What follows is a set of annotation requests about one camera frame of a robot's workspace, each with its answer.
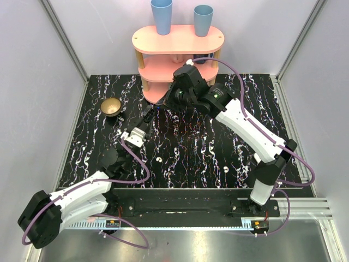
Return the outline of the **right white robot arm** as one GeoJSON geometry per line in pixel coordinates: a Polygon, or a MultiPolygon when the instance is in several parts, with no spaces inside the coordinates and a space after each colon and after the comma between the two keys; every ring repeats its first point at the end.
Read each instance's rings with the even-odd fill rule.
{"type": "Polygon", "coordinates": [[[273,134],[245,111],[229,88],[223,84],[207,84],[194,65],[184,65],[173,73],[164,106],[176,111],[195,108],[230,128],[255,151],[260,161],[252,176],[254,185],[247,204],[248,211],[256,217],[266,212],[267,201],[297,143],[273,134]]]}

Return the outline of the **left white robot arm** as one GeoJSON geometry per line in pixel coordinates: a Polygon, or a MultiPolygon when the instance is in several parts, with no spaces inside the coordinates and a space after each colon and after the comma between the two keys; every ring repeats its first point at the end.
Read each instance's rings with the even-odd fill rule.
{"type": "Polygon", "coordinates": [[[116,184],[141,184],[151,176],[136,154],[149,139],[150,125],[150,120],[138,120],[126,128],[120,145],[104,149],[100,168],[90,177],[56,192],[36,192],[17,221],[23,230],[22,244],[40,249],[51,243],[64,229],[84,218],[102,213],[114,215],[118,203],[108,197],[112,187],[116,184]],[[134,160],[142,166],[146,177],[124,180],[122,177],[134,160]]]}

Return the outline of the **pink mug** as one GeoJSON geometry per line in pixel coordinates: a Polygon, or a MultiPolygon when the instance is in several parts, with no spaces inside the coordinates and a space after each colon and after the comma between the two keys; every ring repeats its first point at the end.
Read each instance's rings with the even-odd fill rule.
{"type": "Polygon", "coordinates": [[[173,63],[182,63],[183,62],[183,55],[182,54],[172,54],[170,55],[171,61],[173,63]]]}

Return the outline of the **dark blue mug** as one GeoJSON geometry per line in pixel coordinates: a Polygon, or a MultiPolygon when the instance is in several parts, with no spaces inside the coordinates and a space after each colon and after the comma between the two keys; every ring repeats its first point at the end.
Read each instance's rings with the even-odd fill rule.
{"type": "Polygon", "coordinates": [[[213,53],[210,54],[199,54],[199,55],[193,55],[193,61],[196,64],[205,64],[206,60],[203,58],[207,57],[213,57],[213,53]]]}

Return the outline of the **pink three-tier wooden shelf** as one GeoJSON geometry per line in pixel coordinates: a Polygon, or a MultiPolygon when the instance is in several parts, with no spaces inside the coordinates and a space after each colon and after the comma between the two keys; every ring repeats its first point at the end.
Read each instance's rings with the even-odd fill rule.
{"type": "Polygon", "coordinates": [[[205,37],[198,37],[193,25],[173,25],[167,35],[159,35],[155,26],[138,29],[132,36],[132,43],[145,100],[155,104],[164,97],[174,71],[193,55],[213,53],[213,57],[219,58],[224,40],[223,32],[213,26],[205,37]],[[173,63],[172,54],[182,54],[183,62],[173,63]]]}

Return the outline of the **right light blue tumbler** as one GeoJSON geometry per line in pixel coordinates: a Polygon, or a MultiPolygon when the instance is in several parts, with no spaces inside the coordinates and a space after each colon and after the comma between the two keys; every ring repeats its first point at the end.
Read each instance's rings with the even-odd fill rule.
{"type": "Polygon", "coordinates": [[[194,29],[198,37],[205,37],[210,29],[213,8],[209,5],[198,5],[194,8],[194,29]]]}

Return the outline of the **light blue tumbler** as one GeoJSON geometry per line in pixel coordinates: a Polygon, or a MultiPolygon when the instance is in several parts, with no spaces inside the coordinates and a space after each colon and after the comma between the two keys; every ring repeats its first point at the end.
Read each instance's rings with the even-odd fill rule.
{"type": "Polygon", "coordinates": [[[213,8],[209,5],[198,5],[194,8],[194,29],[198,37],[205,37],[210,29],[213,8]]]}
{"type": "Polygon", "coordinates": [[[156,31],[167,35],[171,30],[172,0],[151,0],[151,8],[156,31]]]}

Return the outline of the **left light blue tumbler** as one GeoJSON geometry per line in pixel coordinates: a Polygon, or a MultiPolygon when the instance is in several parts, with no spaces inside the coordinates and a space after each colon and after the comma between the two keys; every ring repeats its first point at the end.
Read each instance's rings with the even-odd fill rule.
{"type": "Polygon", "coordinates": [[[167,35],[171,30],[172,0],[151,0],[151,8],[156,31],[167,35]]]}

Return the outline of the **black mounting base plate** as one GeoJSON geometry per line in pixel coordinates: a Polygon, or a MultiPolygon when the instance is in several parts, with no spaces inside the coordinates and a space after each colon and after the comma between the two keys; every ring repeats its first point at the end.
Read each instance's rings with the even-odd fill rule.
{"type": "Polygon", "coordinates": [[[131,200],[136,212],[219,212],[235,217],[279,218],[276,200],[260,206],[250,199],[251,189],[115,188],[121,200],[131,200]]]}

